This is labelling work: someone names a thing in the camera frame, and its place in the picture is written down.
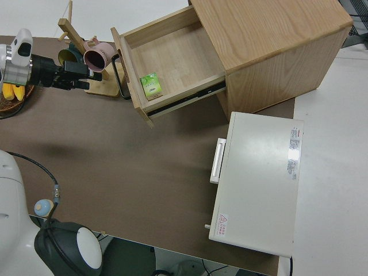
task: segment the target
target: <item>open drawer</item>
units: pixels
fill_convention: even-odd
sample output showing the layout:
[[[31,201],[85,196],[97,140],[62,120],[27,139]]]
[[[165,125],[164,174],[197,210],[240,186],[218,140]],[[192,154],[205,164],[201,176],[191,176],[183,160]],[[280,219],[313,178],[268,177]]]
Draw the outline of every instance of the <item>open drawer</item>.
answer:
[[[151,118],[225,90],[225,70],[192,6],[119,35],[111,29],[135,109]],[[162,96],[147,100],[140,78],[157,73]]]

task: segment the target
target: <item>white wall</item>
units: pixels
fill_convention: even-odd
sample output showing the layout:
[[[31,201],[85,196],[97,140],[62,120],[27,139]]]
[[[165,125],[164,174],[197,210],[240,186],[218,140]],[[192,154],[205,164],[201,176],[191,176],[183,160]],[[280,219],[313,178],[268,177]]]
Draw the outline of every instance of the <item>white wall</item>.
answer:
[[[58,27],[69,0],[2,1],[0,35],[28,28],[34,37],[60,37]],[[113,41],[110,28],[127,32],[187,6],[187,0],[73,0],[72,24],[85,39]]]

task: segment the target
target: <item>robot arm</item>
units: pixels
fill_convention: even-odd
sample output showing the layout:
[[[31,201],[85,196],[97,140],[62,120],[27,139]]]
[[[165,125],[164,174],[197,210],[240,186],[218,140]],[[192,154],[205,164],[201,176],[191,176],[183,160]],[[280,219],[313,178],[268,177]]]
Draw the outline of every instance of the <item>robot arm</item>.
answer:
[[[48,219],[41,229],[30,220],[21,172],[0,150],[0,276],[99,276],[102,252],[92,231]]]
[[[85,64],[66,61],[57,66],[48,57],[33,55],[32,47],[32,35],[27,29],[21,29],[10,45],[0,44],[0,95],[3,83],[87,90],[89,83],[81,79],[102,80],[101,73]]]

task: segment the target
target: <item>white robot body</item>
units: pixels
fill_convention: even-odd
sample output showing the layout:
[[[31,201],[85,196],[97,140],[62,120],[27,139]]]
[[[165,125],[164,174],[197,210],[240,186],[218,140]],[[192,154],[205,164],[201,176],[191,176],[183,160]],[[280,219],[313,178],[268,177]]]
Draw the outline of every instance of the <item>white robot body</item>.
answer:
[[[27,84],[32,70],[32,47],[33,38],[27,29],[21,29],[11,45],[0,44],[0,95],[3,83]]]
[[[0,276],[53,275],[35,250],[38,231],[28,216],[17,163],[0,151]]]

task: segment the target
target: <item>drawer handle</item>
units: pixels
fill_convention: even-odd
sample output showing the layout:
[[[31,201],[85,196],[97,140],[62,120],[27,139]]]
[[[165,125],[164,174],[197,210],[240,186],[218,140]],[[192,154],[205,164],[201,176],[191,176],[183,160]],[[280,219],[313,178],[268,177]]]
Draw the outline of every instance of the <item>drawer handle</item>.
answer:
[[[117,53],[119,54],[119,57],[120,57],[120,60],[121,60],[121,66],[122,66],[122,69],[124,70],[126,82],[129,83],[130,80],[129,80],[128,72],[127,72],[127,69],[125,68],[124,60],[122,59],[122,54],[121,54],[120,49],[117,50]]]
[[[114,68],[114,73],[115,73],[115,78],[116,78],[116,81],[117,81],[117,85],[119,87],[119,92],[120,92],[120,95],[122,96],[123,99],[131,99],[131,95],[124,95],[124,90],[122,89],[122,85],[121,85],[121,81],[120,81],[120,77],[119,77],[119,73],[116,69],[116,64],[115,64],[115,60],[117,60],[118,58],[120,57],[119,54],[116,54],[114,55],[111,60],[112,60],[112,65],[113,65],[113,68]]]
[[[219,184],[221,165],[223,164],[223,157],[225,151],[226,139],[218,138],[216,152],[214,154],[213,166],[211,171],[211,178],[209,182]]]

